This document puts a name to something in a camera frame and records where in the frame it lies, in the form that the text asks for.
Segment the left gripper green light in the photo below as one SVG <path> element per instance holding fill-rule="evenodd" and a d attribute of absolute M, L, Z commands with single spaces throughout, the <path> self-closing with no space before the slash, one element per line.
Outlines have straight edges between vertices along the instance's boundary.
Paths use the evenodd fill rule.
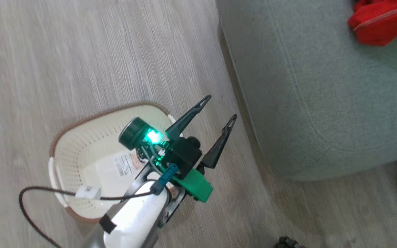
<path fill-rule="evenodd" d="M 180 135 L 195 116 L 203 110 L 211 97 L 211 95 L 205 96 L 168 127 L 164 134 L 140 117 L 136 117 L 119 134 L 119 143 L 130 151 L 135 149 L 138 157 L 147 159 L 158 171 L 175 164 L 178 167 L 175 175 L 183 179 L 194 167 L 202 152 L 200 142 L 196 138 L 187 139 Z M 221 136 L 203 156 L 201 166 L 216 168 L 236 120 L 237 114 L 234 114 L 225 124 Z"/>

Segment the red knit garment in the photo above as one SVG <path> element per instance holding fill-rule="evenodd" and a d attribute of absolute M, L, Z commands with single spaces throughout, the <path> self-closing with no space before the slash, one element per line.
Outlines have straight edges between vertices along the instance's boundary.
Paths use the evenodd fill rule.
<path fill-rule="evenodd" d="M 397 38 L 397 0 L 355 0 L 348 20 L 362 44 L 383 47 Z"/>

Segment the cream perforated laundry basket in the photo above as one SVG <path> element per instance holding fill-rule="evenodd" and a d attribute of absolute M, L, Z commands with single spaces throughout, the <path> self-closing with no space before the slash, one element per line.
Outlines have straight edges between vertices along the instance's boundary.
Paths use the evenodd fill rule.
<path fill-rule="evenodd" d="M 135 152 L 118 141 L 119 134 L 135 117 L 163 133 L 175 118 L 163 106 L 139 102 L 96 114 L 74 124 L 54 140 L 49 153 L 49 179 L 53 188 L 77 192 L 81 185 L 101 187 L 102 197 L 119 197 L 128 189 L 102 188 L 95 162 L 106 156 Z"/>

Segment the white label sticker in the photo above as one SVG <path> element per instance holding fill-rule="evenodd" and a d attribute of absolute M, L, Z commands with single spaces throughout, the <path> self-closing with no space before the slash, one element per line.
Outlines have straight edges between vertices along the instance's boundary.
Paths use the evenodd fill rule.
<path fill-rule="evenodd" d="M 144 167 L 134 152 L 121 152 L 95 162 L 102 188 L 128 189 Z"/>

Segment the grey fabric sofa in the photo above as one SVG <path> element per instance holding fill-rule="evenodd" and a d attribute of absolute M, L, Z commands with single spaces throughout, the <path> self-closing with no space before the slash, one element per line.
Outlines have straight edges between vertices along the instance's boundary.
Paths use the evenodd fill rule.
<path fill-rule="evenodd" d="M 313 181 L 397 161 L 397 39 L 360 44 L 353 0 L 216 0 L 256 141 Z"/>

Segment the black knobby wheel part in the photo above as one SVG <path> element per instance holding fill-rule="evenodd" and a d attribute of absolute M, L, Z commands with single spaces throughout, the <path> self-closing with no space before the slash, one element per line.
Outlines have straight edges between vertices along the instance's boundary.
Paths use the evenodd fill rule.
<path fill-rule="evenodd" d="M 282 236 L 279 238 L 278 242 L 274 244 L 273 248 L 306 248 L 304 245 L 299 244 L 294 239 L 291 239 L 287 236 Z"/>

